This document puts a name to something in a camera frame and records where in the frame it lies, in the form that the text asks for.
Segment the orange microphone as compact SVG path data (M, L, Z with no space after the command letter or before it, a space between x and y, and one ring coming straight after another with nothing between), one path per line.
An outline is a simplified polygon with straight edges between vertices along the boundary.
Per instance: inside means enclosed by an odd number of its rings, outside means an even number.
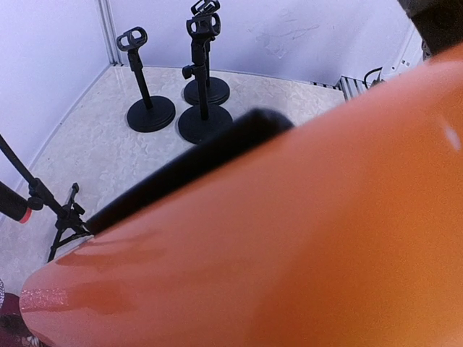
M51 346L460 346L462 47L32 274Z

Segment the black mint mic stand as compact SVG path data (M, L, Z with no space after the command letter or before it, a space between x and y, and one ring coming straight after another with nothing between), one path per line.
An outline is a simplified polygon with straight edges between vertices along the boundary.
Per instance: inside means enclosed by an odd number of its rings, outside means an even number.
M195 78L199 104L182 113L178 121L180 135L188 142L198 144L217 131L232 124L232 116L225 109L208 102L205 46L221 32L218 14L200 14L186 22L190 35L192 64L182 68L187 80Z

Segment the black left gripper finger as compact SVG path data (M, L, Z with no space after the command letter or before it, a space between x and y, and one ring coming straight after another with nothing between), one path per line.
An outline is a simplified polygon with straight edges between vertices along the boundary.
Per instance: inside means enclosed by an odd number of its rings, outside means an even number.
M119 195L86 226L97 235L293 127L277 111L254 108Z

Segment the black purple mic stand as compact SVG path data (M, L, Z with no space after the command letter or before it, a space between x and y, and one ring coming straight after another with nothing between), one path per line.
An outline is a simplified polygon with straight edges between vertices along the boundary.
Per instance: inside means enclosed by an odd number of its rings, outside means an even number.
M191 12L193 17L200 15L212 14L220 9L219 1L197 1L192 7ZM220 78L212 77L210 71L210 52L211 42L216 39L217 34L210 38L205 44L205 66L207 72L206 89L208 102L221 105L225 103L230 96L230 88L228 84ZM197 83L189 82L184 88L184 99L190 105L199 104L199 96L197 92Z

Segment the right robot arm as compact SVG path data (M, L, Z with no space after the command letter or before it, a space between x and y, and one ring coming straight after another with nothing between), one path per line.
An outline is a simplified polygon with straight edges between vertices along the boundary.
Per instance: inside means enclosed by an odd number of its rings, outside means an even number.
M426 61L462 42L462 0L398 0L422 38Z

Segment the black pink mic stand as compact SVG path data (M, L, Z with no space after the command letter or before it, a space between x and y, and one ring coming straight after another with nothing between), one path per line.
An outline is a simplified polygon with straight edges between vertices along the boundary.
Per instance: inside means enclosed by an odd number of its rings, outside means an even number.
M151 95L143 74L143 63L139 49L148 42L148 34L142 27L134 27L116 39L120 51L126 52L129 67L135 75L141 99L135 102L127 112L129 127L140 133L157 132L166 128L176 116L173 102L160 95Z

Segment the glitter rhinestone microphone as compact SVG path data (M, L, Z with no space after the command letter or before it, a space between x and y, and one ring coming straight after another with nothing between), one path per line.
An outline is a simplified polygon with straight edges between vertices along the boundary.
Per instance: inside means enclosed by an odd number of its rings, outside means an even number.
M5 287L4 287L4 282L0 280L0 308L3 307L5 300Z

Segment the black microphone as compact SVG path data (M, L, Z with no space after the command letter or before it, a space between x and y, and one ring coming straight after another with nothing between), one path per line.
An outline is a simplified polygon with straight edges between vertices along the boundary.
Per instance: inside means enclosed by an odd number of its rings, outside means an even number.
M32 215L32 210L27 205L27 200L7 185L1 183L1 213L21 224L27 223Z

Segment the red floral plate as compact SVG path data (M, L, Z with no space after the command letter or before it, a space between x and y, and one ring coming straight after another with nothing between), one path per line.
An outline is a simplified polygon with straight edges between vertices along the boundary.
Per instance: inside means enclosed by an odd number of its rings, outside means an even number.
M27 328L19 308L19 297L6 293L1 305L1 346L46 346Z

